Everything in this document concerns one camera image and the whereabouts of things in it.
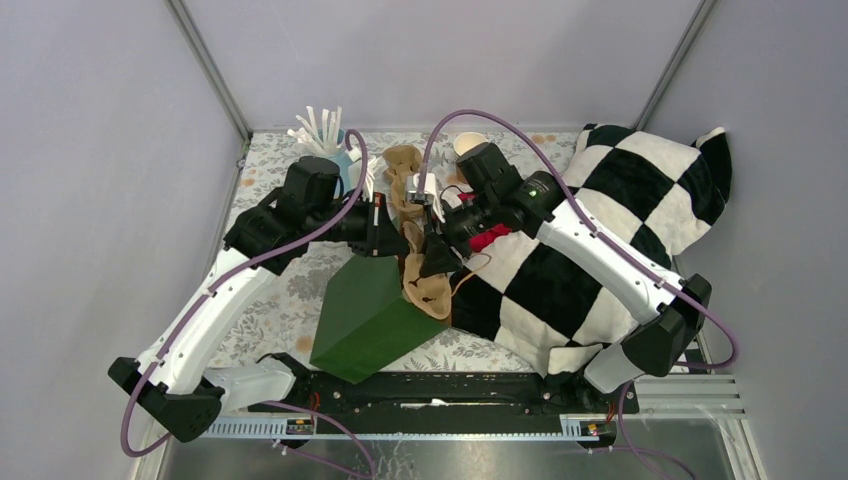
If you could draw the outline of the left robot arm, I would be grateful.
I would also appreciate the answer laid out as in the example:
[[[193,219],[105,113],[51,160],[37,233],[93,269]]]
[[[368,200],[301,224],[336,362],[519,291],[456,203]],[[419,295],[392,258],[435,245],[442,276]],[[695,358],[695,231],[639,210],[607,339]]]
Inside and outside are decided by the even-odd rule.
[[[310,244],[341,242],[363,257],[406,252],[389,218],[384,194],[374,189],[371,159],[359,159],[359,178],[347,193],[334,162],[305,156],[289,166],[282,186],[240,213],[191,299],[165,332],[135,358],[119,357],[109,377],[129,396],[121,421],[124,451],[135,407],[143,408],[181,442],[198,438],[225,412],[276,401],[296,411],[310,385],[283,354],[242,367],[212,368],[209,361],[243,311]]]

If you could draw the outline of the stack of brown paper cups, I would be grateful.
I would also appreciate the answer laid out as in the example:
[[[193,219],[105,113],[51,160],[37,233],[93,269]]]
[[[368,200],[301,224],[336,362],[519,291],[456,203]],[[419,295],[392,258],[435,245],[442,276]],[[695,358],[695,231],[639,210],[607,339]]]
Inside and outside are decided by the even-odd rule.
[[[480,144],[487,143],[488,141],[489,139],[481,133],[460,133],[453,141],[453,153],[455,157],[455,162],[458,162],[459,158],[462,157],[469,150],[473,149],[474,147]]]

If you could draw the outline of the green brown paper bag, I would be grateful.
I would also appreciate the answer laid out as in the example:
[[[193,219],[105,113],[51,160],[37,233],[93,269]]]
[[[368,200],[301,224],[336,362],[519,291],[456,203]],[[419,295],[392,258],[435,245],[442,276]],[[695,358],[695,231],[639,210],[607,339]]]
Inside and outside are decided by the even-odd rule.
[[[354,256],[327,283],[309,364],[357,384],[445,329],[404,299],[396,257]]]

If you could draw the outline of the brown cardboard cup carrier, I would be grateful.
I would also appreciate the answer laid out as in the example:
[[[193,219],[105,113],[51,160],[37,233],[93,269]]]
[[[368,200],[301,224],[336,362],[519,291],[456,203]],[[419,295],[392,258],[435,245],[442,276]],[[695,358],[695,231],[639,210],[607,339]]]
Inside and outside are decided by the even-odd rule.
[[[420,224],[423,207],[406,199],[406,182],[421,166],[422,154],[413,145],[397,145],[383,152],[387,164],[385,177],[389,184],[388,202],[400,224],[407,221]]]

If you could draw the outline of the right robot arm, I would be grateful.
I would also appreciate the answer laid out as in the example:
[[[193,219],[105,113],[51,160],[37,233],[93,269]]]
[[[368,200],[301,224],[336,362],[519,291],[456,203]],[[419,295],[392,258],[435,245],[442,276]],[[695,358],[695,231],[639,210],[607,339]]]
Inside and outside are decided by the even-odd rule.
[[[711,292],[619,237],[584,192],[555,172],[524,176],[498,146],[458,163],[473,190],[452,204],[420,168],[405,195],[426,214],[426,277],[458,267],[474,301],[471,331],[518,354],[540,376],[576,381],[597,412],[624,383],[663,377],[700,330]]]

